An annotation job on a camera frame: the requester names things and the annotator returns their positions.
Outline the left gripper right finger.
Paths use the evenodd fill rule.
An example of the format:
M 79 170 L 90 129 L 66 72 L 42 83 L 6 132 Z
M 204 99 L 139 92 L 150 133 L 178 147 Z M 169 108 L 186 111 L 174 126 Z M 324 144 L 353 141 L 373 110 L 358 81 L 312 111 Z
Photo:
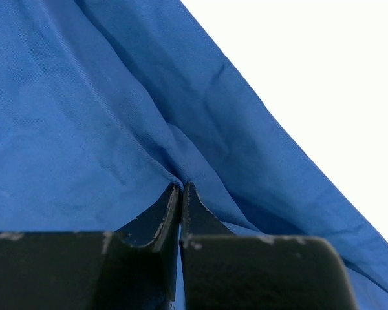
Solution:
M 187 309 L 355 309 L 344 264 L 326 240 L 239 236 L 184 187 L 180 252 Z

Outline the blue surgical cloth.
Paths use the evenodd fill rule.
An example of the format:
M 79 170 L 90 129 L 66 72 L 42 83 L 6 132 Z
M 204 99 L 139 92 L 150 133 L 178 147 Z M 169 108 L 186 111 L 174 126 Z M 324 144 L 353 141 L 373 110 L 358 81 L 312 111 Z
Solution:
M 0 231 L 112 231 L 189 181 L 238 233 L 326 238 L 388 309 L 388 243 L 180 1 L 0 1 Z

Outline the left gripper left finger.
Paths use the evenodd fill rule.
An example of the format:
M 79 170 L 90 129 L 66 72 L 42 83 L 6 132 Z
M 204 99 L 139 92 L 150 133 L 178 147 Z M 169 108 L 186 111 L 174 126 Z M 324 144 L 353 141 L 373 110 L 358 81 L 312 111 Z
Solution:
M 0 309 L 168 309 L 180 190 L 117 231 L 0 232 Z

